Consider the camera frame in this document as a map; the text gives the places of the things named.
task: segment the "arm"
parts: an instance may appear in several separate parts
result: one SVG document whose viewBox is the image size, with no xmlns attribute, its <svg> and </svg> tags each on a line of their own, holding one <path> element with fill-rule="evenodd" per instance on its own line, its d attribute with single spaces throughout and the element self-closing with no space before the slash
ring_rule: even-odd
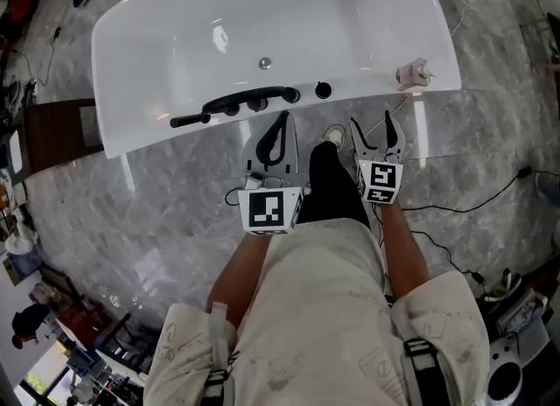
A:
<svg viewBox="0 0 560 406">
<path fill-rule="evenodd" d="M 380 206 L 388 278 L 397 300 L 428 281 L 428 268 L 398 201 Z"/>
<path fill-rule="evenodd" d="M 246 234 L 210 292 L 206 311 L 214 302 L 227 305 L 227 320 L 239 328 L 255 295 L 271 236 Z"/>
</svg>

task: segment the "power cord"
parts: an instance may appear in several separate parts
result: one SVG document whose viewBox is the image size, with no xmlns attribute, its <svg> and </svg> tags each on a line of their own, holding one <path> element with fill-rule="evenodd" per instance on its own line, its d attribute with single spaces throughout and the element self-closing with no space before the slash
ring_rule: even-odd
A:
<svg viewBox="0 0 560 406">
<path fill-rule="evenodd" d="M 377 219 L 377 230 L 378 230 L 378 235 L 379 235 L 379 241 L 377 242 L 377 244 L 379 244 L 379 247 L 382 246 L 383 244 L 383 229 L 382 229 L 382 220 L 379 219 L 379 216 L 377 216 L 377 211 L 375 210 L 376 208 L 376 204 L 372 205 L 372 210 L 374 212 L 375 218 Z"/>
<path fill-rule="evenodd" d="M 226 204 L 228 204 L 230 207 L 237 207 L 237 206 L 239 206 L 239 202 L 238 202 L 237 204 L 233 204 L 233 203 L 229 202 L 229 201 L 228 201 L 228 196 L 229 196 L 231 193 L 236 192 L 237 190 L 242 190 L 243 188 L 244 188 L 244 187 L 242 187 L 242 186 L 237 186 L 236 188 L 232 188 L 231 190 L 229 190 L 229 191 L 226 193 L 226 195 L 224 196 L 224 202 L 225 202 Z"/>
<path fill-rule="evenodd" d="M 532 173 L 550 174 L 551 176 L 558 176 L 560 178 L 560 174 L 555 174 L 554 172 L 550 172 L 550 171 L 533 170 L 530 166 L 525 166 L 517 172 L 515 177 L 512 178 L 507 183 L 506 186 L 504 186 L 501 190 L 499 190 L 494 196 L 492 196 L 491 198 L 488 198 L 487 200 L 485 200 L 481 204 L 478 204 L 477 206 L 467 208 L 466 210 L 461 210 L 461 209 L 457 209 L 457 208 L 449 208 L 447 206 L 436 206 L 436 205 L 430 204 L 428 206 L 406 207 L 406 208 L 403 209 L 403 211 L 404 212 L 417 212 L 419 210 L 426 210 L 428 208 L 436 208 L 438 210 L 444 210 L 446 212 L 454 212 L 456 214 L 468 214 L 470 212 L 474 212 L 475 210 L 478 210 L 479 208 L 485 206 L 491 200 L 495 200 L 498 196 L 500 196 L 502 193 L 504 193 L 517 179 L 525 179 L 527 176 L 531 175 Z"/>
<path fill-rule="evenodd" d="M 560 178 L 560 174 L 556 174 L 554 172 L 550 172 L 550 171 L 541 171 L 541 170 L 533 170 L 530 166 L 525 166 L 523 168 L 521 168 L 517 174 L 515 175 L 514 178 L 512 178 L 506 186 L 504 186 L 501 190 L 499 190 L 494 196 L 488 198 L 487 200 L 485 200 L 484 202 L 478 204 L 477 206 L 474 206 L 472 208 L 467 208 L 465 210 L 460 210 L 460 209 L 456 209 L 456 208 L 449 208 L 446 206 L 436 206 L 436 205 L 428 205 L 428 206 L 420 206 L 420 207 L 408 207 L 408 208 L 403 208 L 402 210 L 405 212 L 416 212 L 419 210 L 425 210 L 428 208 L 436 208 L 439 210 L 444 210 L 446 212 L 454 212 L 457 214 L 466 214 L 466 213 L 470 213 L 473 212 L 475 210 L 478 210 L 479 208 L 485 206 L 488 202 L 495 200 L 498 196 L 500 196 L 502 193 L 504 193 L 517 179 L 525 179 L 527 176 L 529 176 L 532 173 L 536 173 L 536 174 L 549 174 L 551 176 L 557 176 Z M 377 215 L 377 212 L 375 211 L 375 204 L 372 204 L 372 211 L 374 212 L 375 218 L 379 221 L 379 224 L 382 226 L 383 223 L 381 221 L 381 219 L 379 218 L 379 216 Z M 457 266 L 457 264 L 455 264 L 455 262 L 452 259 L 452 252 L 446 247 L 446 246 L 442 246 L 441 244 L 437 244 L 434 239 L 426 232 L 420 231 L 420 230 L 411 230 L 410 231 L 412 234 L 420 234 L 420 235 L 424 235 L 426 236 L 430 242 L 436 246 L 437 248 L 443 249 L 445 250 L 445 252 L 447 253 L 447 259 L 449 260 L 449 263 L 451 264 L 451 266 L 453 266 L 457 271 L 459 271 L 461 274 L 465 274 L 465 275 L 470 275 L 472 277 L 472 279 L 479 284 L 480 286 L 482 286 L 483 291 L 485 292 L 486 296 L 487 295 L 487 291 L 486 291 L 486 287 L 484 285 L 484 277 L 477 271 L 474 270 L 462 270 L 459 266 Z M 379 245 L 381 246 L 383 243 L 383 240 L 380 240 Z"/>
<path fill-rule="evenodd" d="M 62 32 L 62 27 L 64 26 L 64 23 L 66 22 L 67 13 L 68 13 L 68 10 L 70 9 L 71 4 L 72 4 L 72 0 L 70 0 L 70 2 L 68 2 L 66 8 L 64 9 L 64 14 L 62 14 L 62 20 L 60 20 L 59 26 L 56 27 L 56 29 L 54 30 L 54 34 L 52 35 L 52 37 L 49 40 L 49 46 L 51 47 L 51 57 L 49 58 L 49 63 L 48 63 L 48 66 L 46 68 L 45 80 L 42 80 L 41 78 L 39 78 L 39 76 L 37 76 L 37 77 L 33 76 L 32 66 L 29 62 L 29 58 L 27 58 L 27 55 L 24 52 L 19 52 L 18 50 L 12 50 L 12 53 L 20 54 L 25 59 L 25 64 L 27 65 L 27 72 L 29 73 L 30 79 L 37 80 L 37 82 L 43 87 L 46 86 L 46 84 L 49 81 L 49 77 L 51 75 L 51 66 L 53 65 L 53 58 L 54 58 L 54 52 L 55 52 L 54 42 L 56 42 L 56 40 L 60 36 L 60 33 Z"/>
<path fill-rule="evenodd" d="M 463 7 L 463 10 L 461 11 L 461 18 L 458 20 L 457 25 L 455 25 L 455 28 L 453 28 L 453 31 L 451 32 L 451 37 L 453 37 L 453 34 L 455 34 L 457 32 L 457 30 L 459 29 L 459 27 L 463 24 L 463 19 L 465 18 L 465 12 L 466 9 L 469 7 L 471 0 L 466 0 L 465 2 L 465 6 Z"/>
</svg>

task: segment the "shoe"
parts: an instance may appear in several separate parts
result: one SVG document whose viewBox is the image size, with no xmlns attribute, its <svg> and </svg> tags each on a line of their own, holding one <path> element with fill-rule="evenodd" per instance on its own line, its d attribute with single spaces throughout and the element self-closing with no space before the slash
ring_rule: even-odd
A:
<svg viewBox="0 0 560 406">
<path fill-rule="evenodd" d="M 336 146 L 336 151 L 340 152 L 344 141 L 346 140 L 347 132 L 339 124 L 331 126 L 322 137 L 323 142 L 331 142 Z"/>
</svg>

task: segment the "black strap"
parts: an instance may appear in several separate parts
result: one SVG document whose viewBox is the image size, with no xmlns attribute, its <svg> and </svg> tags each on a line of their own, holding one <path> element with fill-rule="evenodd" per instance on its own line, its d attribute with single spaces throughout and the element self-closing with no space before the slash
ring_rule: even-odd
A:
<svg viewBox="0 0 560 406">
<path fill-rule="evenodd" d="M 227 370 L 215 370 L 210 372 L 204 384 L 204 392 L 200 399 L 200 406 L 222 406 L 224 403 L 224 382 L 226 382 L 228 378 L 229 372 Z M 219 390 L 220 395 L 208 396 L 208 389 L 213 386 L 221 386 Z"/>
<path fill-rule="evenodd" d="M 451 406 L 444 373 L 439 366 L 438 350 L 427 340 L 415 338 L 404 342 L 404 352 L 412 361 L 423 406 Z M 431 356 L 434 366 L 419 370 L 414 359 L 426 354 Z"/>
</svg>

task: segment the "white bathtub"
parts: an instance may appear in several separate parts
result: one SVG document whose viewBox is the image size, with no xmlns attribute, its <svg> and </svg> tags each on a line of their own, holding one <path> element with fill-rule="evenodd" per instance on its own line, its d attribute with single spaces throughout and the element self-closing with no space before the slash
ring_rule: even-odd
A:
<svg viewBox="0 0 560 406">
<path fill-rule="evenodd" d="M 460 88 L 438 0 L 122 0 L 92 38 L 105 152 L 112 158 L 218 123 L 317 104 L 318 81 L 331 85 L 329 102 L 392 94 L 396 69 L 419 57 L 437 76 L 426 90 Z M 261 58 L 271 60 L 268 69 Z M 267 86 L 296 88 L 301 98 L 170 127 L 174 116 L 197 114 L 215 98 Z"/>
</svg>

